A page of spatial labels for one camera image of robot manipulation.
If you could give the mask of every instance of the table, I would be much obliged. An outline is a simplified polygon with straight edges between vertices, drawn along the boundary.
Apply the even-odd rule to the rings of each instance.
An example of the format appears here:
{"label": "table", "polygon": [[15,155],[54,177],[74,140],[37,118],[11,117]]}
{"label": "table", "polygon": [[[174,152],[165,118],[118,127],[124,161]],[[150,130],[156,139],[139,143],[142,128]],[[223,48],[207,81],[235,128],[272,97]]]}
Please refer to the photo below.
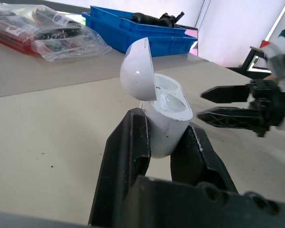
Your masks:
{"label": "table", "polygon": [[[179,81],[194,113],[215,106],[201,92],[249,82],[211,62],[174,65],[173,58],[155,60],[156,72]],[[0,97],[0,211],[86,224],[106,139],[138,105],[119,78]],[[285,202],[285,132],[257,138],[192,121],[206,130],[240,193]],[[147,175],[170,180],[169,157],[152,159]]]}

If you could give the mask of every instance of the clear plastic bag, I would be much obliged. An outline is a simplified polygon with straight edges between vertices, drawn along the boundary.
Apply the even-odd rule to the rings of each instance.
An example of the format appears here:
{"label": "clear plastic bag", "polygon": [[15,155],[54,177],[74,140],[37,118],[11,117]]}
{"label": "clear plastic bag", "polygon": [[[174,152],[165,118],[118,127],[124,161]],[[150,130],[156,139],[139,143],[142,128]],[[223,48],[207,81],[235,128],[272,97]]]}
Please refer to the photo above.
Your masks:
{"label": "clear plastic bag", "polygon": [[49,62],[80,60],[112,49],[97,32],[43,5],[0,5],[0,42]]}

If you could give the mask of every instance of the white curtain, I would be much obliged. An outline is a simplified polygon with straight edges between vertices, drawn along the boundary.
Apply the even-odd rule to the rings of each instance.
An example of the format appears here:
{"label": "white curtain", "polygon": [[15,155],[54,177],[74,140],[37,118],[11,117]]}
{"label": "white curtain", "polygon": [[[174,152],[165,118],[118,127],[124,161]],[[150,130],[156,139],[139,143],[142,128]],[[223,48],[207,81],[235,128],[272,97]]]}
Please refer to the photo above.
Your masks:
{"label": "white curtain", "polygon": [[199,56],[224,67],[241,66],[284,5],[285,0],[212,0],[199,30]]}

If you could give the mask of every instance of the blue storage bin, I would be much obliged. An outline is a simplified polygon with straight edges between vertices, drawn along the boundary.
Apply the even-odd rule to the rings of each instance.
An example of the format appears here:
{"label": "blue storage bin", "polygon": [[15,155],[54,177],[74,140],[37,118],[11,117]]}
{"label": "blue storage bin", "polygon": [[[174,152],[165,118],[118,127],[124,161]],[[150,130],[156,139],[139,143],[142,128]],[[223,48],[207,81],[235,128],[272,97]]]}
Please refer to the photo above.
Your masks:
{"label": "blue storage bin", "polygon": [[[121,29],[119,26],[112,25],[107,21],[91,17],[90,13],[82,13],[82,16],[86,19],[85,24],[88,27],[98,32],[108,45],[123,53],[127,51],[133,42],[147,37],[146,35]],[[148,39],[152,57],[188,53],[193,42],[197,41],[196,38],[185,34],[182,37],[149,36]]]}
{"label": "blue storage bin", "polygon": [[131,21],[133,13],[107,9],[96,6],[91,6],[91,17],[97,18],[101,21],[110,23],[115,27],[120,27],[129,32],[134,32],[138,35],[144,35],[144,37],[182,37],[185,34],[186,29],[182,27],[169,28],[156,25],[143,25]]}

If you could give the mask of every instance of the open lid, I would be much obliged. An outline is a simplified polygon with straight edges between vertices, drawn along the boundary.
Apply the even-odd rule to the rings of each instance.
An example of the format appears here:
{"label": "open lid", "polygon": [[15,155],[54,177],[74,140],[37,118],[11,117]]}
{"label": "open lid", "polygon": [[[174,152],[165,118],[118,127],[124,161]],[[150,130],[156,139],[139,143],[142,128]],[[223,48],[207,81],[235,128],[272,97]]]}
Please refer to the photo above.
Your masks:
{"label": "open lid", "polygon": [[120,68],[123,88],[140,101],[156,101],[155,76],[148,38],[132,43]]}

